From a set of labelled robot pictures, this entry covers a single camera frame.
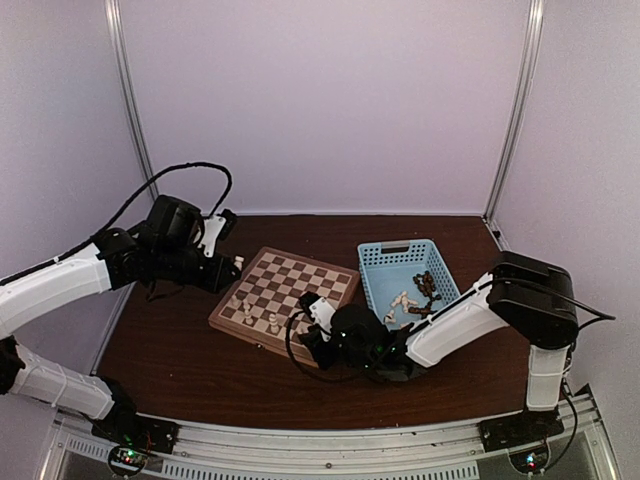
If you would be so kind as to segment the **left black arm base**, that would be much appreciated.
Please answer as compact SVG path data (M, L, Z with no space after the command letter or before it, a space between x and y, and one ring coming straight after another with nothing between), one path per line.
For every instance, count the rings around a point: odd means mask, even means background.
M109 387L114 405L104 419L89 419L94 436L146 452L171 454L179 426L167 420L145 417L122 385L108 377L100 377Z

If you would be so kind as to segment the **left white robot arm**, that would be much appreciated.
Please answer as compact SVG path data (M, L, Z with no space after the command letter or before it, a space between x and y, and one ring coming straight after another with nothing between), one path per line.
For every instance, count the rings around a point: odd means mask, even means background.
M162 195L148 217L122 229L106 227L85 245L1 283L1 391L70 409L123 444L137 442L144 424L126 394L85 373L89 331L103 336L107 315L93 307L117 291L160 282L218 293L240 277L239 264L217 252L234 228L230 210L204 215L186 201Z

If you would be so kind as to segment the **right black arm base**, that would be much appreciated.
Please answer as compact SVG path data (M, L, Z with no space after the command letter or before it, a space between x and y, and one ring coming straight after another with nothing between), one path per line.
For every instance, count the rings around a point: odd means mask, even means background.
M482 420L478 429L484 451L494 452L562 434L564 424L558 408L547 411L525 409L519 413Z

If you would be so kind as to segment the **white queen chess piece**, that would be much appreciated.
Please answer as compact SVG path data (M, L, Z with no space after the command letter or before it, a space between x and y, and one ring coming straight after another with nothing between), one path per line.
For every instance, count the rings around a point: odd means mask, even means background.
M268 319L269 319L270 331L273 334L277 334L280 330L280 327L277 321L277 316L274 313L270 313Z

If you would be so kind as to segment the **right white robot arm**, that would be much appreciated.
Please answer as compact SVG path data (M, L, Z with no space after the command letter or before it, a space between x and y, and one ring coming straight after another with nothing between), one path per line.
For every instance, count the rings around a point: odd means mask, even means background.
M526 409L512 423L513 433L526 442L551 424L579 331L569 272L512 251L502 252L459 298L397 330L369 308L334 308L316 293L304 293L299 304L312 322L300 341L320 369L343 361L381 381L412 380L461 347L495 330L514 329L530 345Z

